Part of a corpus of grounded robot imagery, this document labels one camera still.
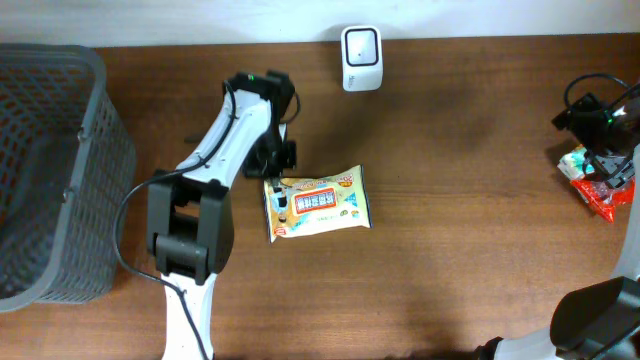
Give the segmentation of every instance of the yellow and white package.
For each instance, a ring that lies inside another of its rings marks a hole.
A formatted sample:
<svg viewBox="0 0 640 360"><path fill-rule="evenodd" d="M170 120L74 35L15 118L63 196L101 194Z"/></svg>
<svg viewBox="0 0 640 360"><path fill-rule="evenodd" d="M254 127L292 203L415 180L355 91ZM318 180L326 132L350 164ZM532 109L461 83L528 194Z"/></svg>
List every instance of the yellow and white package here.
<svg viewBox="0 0 640 360"><path fill-rule="evenodd" d="M372 227L362 165L321 179L265 180L264 200L272 243L278 236Z"/></svg>

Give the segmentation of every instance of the red snack package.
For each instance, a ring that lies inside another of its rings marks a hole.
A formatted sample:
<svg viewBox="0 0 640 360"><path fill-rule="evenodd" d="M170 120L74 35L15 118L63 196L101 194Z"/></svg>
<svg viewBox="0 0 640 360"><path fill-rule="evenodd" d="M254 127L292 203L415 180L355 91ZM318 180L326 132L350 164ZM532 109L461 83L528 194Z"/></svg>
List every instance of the red snack package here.
<svg viewBox="0 0 640 360"><path fill-rule="evenodd" d="M633 202L635 179L620 189L611 189L605 183L587 180L572 180L571 185L580 192L593 211L610 223L613 223L616 206Z"/></svg>

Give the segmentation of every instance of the gray bin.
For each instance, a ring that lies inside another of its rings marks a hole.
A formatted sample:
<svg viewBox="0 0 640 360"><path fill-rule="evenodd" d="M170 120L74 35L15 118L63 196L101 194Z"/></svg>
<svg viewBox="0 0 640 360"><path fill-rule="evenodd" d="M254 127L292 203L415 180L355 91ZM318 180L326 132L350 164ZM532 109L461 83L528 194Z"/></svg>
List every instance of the gray bin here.
<svg viewBox="0 0 640 360"><path fill-rule="evenodd" d="M0 45L0 312L112 286L135 149L105 84L87 48Z"/></svg>

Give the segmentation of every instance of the gray plastic basket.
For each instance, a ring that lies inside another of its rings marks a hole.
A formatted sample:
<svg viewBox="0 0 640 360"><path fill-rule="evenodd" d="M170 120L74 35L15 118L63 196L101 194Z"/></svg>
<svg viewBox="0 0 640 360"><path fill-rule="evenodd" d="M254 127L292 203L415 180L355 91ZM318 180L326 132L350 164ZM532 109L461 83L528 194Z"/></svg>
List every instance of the gray plastic basket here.
<svg viewBox="0 0 640 360"><path fill-rule="evenodd" d="M0 312L112 286L135 149L105 83L87 48L0 45Z"/></svg>

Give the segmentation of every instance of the wooden table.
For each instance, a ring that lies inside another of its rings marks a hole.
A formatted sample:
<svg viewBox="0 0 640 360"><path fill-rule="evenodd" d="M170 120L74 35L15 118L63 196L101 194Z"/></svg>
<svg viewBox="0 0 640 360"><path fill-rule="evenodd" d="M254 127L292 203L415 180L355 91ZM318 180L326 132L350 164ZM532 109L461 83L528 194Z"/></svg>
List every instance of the wooden table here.
<svg viewBox="0 0 640 360"><path fill-rule="evenodd" d="M609 225L555 165L573 146L550 120L573 78L640 74L640 36L385 41L380 90L347 94L337 43L100 49L108 93L138 151L137 181L173 168L239 70L288 72L296 176L364 164L372 230L266 238L261 185L233 187L235 247L216 284L219 358L384 358L468 350L549 323L567 292L605 280L628 208ZM586 87L576 90L576 95ZM613 85L589 89L615 95ZM146 198L130 206L126 256L153 269ZM3 359L158 359L164 290L119 271L85 306L0 316Z"/></svg>

